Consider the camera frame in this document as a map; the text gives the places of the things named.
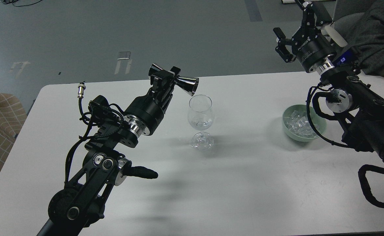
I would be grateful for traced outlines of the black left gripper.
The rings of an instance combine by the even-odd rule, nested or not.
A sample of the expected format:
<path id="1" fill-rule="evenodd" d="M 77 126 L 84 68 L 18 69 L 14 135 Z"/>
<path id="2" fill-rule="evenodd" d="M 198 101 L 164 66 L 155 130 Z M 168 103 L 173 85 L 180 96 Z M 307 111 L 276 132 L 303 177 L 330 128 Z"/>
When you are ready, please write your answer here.
<path id="1" fill-rule="evenodd" d="M 135 98 L 124 112 L 124 120 L 136 136 L 150 136 L 155 132 L 173 97 L 174 80 L 180 71 L 176 66 L 169 71 L 159 66 L 150 67 L 151 89 Z"/>

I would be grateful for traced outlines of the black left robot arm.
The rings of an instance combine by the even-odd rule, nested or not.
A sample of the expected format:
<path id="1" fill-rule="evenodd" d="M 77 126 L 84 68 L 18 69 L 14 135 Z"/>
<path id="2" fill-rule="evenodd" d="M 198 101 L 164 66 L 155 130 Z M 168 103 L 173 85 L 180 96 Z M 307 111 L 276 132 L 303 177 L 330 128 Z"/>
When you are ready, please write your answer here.
<path id="1" fill-rule="evenodd" d="M 180 71 L 176 66 L 167 71 L 152 64 L 148 73 L 151 87 L 126 110 L 119 106 L 113 109 L 102 95 L 89 102 L 88 112 L 81 112 L 86 133 L 68 152 L 64 188 L 52 197 L 49 219 L 39 236 L 77 236 L 83 228 L 104 218 L 105 203 L 113 187 L 127 176 L 159 176 L 154 170 L 132 166 L 115 147 L 121 143 L 135 148 L 141 135 L 154 133 L 179 84 Z"/>

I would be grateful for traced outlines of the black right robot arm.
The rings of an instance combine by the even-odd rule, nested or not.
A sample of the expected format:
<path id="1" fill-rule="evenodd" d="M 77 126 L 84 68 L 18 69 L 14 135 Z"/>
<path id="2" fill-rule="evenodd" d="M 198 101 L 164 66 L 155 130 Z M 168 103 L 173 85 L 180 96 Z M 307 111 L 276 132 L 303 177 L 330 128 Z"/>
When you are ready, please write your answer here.
<path id="1" fill-rule="evenodd" d="M 306 99 L 310 127 L 322 137 L 310 116 L 313 107 L 318 116 L 338 121 L 343 129 L 342 143 L 327 138 L 325 141 L 355 151 L 374 151 L 384 163 L 384 98 L 359 79 L 360 51 L 353 46 L 339 55 L 333 43 L 345 47 L 347 42 L 330 27 L 332 18 L 323 4 L 304 0 L 296 3 L 303 12 L 301 26 L 291 39 L 280 28 L 274 28 L 278 39 L 275 50 L 286 63 L 298 60 L 306 73 L 319 73 L 320 82 L 309 89 Z M 368 171 L 384 174 L 384 168 L 363 165 L 358 171 L 366 200 L 384 208 L 371 192 Z"/>

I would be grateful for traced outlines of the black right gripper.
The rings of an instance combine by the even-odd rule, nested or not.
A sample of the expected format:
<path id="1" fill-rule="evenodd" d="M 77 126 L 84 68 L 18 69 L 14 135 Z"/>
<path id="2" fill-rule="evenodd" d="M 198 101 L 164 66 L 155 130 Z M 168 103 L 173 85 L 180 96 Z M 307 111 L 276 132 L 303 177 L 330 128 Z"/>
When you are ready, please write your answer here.
<path id="1" fill-rule="evenodd" d="M 303 11 L 301 27 L 291 39 L 286 38 L 281 28 L 274 28 L 277 37 L 275 51 L 285 63 L 294 62 L 297 58 L 305 72 L 311 73 L 316 63 L 324 58 L 333 59 L 337 55 L 320 31 L 333 20 L 322 3 L 304 0 L 295 0 L 295 3 Z"/>

